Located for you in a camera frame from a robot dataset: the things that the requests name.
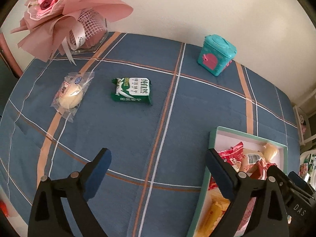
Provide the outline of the white shelf unit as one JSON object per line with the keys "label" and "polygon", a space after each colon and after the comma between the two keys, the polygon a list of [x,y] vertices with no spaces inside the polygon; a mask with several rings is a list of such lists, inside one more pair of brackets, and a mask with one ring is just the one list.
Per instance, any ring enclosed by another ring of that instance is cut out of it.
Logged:
{"label": "white shelf unit", "polygon": [[311,125],[309,123],[309,118],[312,117],[312,115],[307,114],[303,109],[306,104],[310,104],[312,101],[315,101],[315,94],[307,95],[299,104],[293,106],[298,125],[299,144],[301,146],[306,146],[309,143],[312,144],[312,141],[315,140],[315,134],[312,134]]}

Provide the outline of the red peanut snack bag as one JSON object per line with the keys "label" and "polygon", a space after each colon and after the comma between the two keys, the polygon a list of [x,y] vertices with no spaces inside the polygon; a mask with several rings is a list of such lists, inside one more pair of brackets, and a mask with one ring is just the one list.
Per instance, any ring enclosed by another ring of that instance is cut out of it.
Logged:
{"label": "red peanut snack bag", "polygon": [[235,146],[230,147],[227,150],[218,151],[219,156],[227,163],[229,163],[236,172],[239,172],[242,167],[243,143],[239,142]]}

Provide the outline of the orange white bread packet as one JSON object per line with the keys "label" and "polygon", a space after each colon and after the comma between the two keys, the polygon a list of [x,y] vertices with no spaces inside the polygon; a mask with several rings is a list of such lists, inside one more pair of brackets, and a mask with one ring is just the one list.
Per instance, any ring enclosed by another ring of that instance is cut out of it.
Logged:
{"label": "orange white bread packet", "polygon": [[261,152],[244,148],[240,171],[253,173],[258,167],[258,161],[265,162],[265,157]]}

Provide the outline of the clear wrapped white bun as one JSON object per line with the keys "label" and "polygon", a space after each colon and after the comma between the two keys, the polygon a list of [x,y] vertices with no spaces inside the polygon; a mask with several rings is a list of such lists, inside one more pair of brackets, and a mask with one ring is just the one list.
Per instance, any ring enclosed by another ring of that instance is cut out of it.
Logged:
{"label": "clear wrapped white bun", "polygon": [[56,92],[51,107],[65,120],[73,122],[94,75],[94,72],[70,72]]}

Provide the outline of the small red snack packet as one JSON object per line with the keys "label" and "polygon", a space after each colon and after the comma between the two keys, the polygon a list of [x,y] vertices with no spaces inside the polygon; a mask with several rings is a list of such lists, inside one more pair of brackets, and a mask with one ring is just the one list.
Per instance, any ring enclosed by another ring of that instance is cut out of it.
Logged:
{"label": "small red snack packet", "polygon": [[276,166],[275,163],[268,163],[263,161],[262,159],[257,161],[252,168],[249,169],[248,173],[250,173],[251,179],[257,179],[257,180],[266,180],[267,178],[267,170],[271,166]]}

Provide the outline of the glass vase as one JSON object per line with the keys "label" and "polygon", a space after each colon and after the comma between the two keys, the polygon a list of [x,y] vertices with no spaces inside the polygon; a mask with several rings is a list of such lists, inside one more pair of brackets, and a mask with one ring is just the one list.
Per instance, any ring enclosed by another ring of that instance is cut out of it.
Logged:
{"label": "glass vase", "polygon": [[108,34],[103,16],[93,9],[82,10],[67,38],[71,54],[95,53]]}

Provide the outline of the yellow snack bag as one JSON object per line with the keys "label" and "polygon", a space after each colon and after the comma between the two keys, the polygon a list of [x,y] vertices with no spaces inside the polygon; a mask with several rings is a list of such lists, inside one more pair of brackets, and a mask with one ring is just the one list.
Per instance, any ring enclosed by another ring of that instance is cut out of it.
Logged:
{"label": "yellow snack bag", "polygon": [[211,202],[208,203],[207,210],[201,218],[196,236],[210,236],[230,204],[218,189],[208,191],[207,197]]}

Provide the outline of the jelly cup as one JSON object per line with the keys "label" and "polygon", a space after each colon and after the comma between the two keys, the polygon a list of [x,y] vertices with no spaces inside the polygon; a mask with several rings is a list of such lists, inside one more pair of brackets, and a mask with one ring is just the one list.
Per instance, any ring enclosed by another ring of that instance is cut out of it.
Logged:
{"label": "jelly cup", "polygon": [[271,143],[266,143],[263,146],[262,154],[265,157],[266,162],[270,163],[274,159],[274,157],[278,154],[278,148],[277,146]]}

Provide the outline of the pink flower bouquet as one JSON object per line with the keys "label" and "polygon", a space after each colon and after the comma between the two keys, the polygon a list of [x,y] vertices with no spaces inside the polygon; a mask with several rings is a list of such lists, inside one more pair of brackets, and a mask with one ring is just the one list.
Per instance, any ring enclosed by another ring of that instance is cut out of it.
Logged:
{"label": "pink flower bouquet", "polygon": [[28,0],[20,26],[28,31],[18,47],[47,62],[56,51],[73,62],[72,51],[107,30],[105,22],[128,17],[133,8],[121,0]]}

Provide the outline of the stack of books and phone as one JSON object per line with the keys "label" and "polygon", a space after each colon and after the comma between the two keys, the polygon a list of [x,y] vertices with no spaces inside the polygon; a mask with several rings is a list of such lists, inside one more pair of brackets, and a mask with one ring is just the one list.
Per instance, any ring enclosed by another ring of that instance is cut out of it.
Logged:
{"label": "stack of books and phone", "polygon": [[299,162],[299,176],[307,183],[315,175],[315,151],[307,151],[301,154]]}

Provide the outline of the teal pink toy box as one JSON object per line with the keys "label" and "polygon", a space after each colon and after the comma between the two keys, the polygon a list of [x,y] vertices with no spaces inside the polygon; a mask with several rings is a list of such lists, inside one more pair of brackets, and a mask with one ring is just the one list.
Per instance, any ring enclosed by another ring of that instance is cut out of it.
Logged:
{"label": "teal pink toy box", "polygon": [[217,34],[208,35],[197,62],[214,76],[219,76],[237,54],[236,47]]}

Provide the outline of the blue plaid tablecloth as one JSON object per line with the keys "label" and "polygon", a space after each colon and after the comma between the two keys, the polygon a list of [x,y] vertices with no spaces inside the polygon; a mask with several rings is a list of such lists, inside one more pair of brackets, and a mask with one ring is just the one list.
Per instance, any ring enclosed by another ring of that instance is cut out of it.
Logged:
{"label": "blue plaid tablecloth", "polygon": [[33,60],[1,119],[1,186],[24,221],[37,181],[67,177],[112,153],[89,207],[109,236],[186,236],[201,190],[210,132],[250,133],[288,148],[299,168],[296,120],[287,95],[239,63],[219,76],[200,48],[114,34],[97,56],[72,64]]}

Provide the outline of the green white milk packet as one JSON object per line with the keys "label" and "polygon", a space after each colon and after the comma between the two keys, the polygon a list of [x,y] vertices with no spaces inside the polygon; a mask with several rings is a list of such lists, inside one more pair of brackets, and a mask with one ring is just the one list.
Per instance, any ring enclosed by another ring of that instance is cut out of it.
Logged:
{"label": "green white milk packet", "polygon": [[115,78],[116,86],[111,98],[117,102],[141,102],[151,104],[151,82],[148,78]]}

